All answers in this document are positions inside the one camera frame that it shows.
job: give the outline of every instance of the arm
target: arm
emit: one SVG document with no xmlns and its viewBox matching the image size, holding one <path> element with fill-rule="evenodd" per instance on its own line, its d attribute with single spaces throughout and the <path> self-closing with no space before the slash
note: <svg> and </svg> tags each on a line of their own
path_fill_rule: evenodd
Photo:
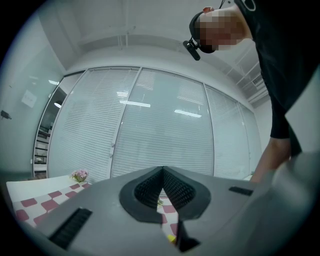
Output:
<svg viewBox="0 0 320 256">
<path fill-rule="evenodd" d="M 289 124 L 285 118 L 286 111 L 279 104 L 272 91 L 269 91 L 269 96 L 272 106 L 270 140 L 250 179 L 251 182 L 260 182 L 262 176 L 267 171 L 277 169 L 283 162 L 287 161 L 291 155 Z"/>
<path fill-rule="evenodd" d="M 260 161 L 251 178 L 251 182 L 260 182 L 262 176 L 269 170 L 277 169 L 290 158 L 291 145 L 289 138 L 270 138 Z"/>
</svg>

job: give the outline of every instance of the glass wall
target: glass wall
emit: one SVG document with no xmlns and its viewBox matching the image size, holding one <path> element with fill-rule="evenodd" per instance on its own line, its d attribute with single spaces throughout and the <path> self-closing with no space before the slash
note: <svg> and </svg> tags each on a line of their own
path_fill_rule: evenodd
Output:
<svg viewBox="0 0 320 256">
<path fill-rule="evenodd" d="M 261 153 L 254 115 L 203 83 L 142 68 L 90 70 L 61 107 L 49 177 L 89 171 L 89 182 L 154 166 L 244 179 Z"/>
<path fill-rule="evenodd" d="M 206 86 L 214 135 L 214 176 L 244 179 L 249 174 L 249 145 L 239 103 Z"/>
<path fill-rule="evenodd" d="M 13 180 L 32 177 L 39 122 L 50 94 L 62 77 L 48 45 L 25 65 L 14 83 L 10 84 L 1 109 L 11 119 L 0 119 L 0 170 L 12 176 Z"/>
<path fill-rule="evenodd" d="M 154 166 L 212 175 L 213 133 L 201 83 L 143 69 L 123 114 L 111 176 Z"/>
<path fill-rule="evenodd" d="M 138 68 L 90 70 L 75 85 L 56 119 L 48 176 L 89 171 L 88 182 L 109 178 L 112 141 Z"/>
</svg>

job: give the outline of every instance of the flower bouquet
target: flower bouquet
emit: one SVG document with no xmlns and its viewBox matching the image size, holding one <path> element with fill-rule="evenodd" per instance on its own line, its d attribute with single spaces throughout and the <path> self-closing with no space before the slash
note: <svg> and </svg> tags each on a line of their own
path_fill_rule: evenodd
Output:
<svg viewBox="0 0 320 256">
<path fill-rule="evenodd" d="M 87 170 L 75 170 L 70 174 L 70 178 L 75 179 L 77 182 L 84 182 L 88 177 L 89 172 Z"/>
</svg>

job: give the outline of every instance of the table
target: table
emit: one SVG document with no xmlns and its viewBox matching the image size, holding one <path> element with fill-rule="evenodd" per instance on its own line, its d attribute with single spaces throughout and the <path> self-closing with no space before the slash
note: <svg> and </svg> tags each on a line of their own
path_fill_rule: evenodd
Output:
<svg viewBox="0 0 320 256">
<path fill-rule="evenodd" d="M 54 191 L 70 187 L 78 182 L 68 175 L 26 181 L 8 181 L 8 189 L 11 201 L 18 202 L 30 198 L 36 198 Z"/>
</svg>

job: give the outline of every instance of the ceiling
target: ceiling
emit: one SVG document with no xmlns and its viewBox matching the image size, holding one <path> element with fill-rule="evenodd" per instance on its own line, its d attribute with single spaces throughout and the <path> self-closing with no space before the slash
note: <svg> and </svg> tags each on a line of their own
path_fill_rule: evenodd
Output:
<svg viewBox="0 0 320 256">
<path fill-rule="evenodd" d="M 233 3 L 225 1 L 223 7 Z M 190 20 L 203 7 L 220 4 L 221 0 L 54 0 L 39 11 L 39 17 L 53 50 L 68 69 L 81 55 L 104 47 L 149 45 L 189 54 L 182 42 L 191 37 Z M 252 82 L 260 74 L 252 40 L 199 54 L 231 78 L 249 102 L 266 94 L 259 77 L 257 84 Z"/>
</svg>

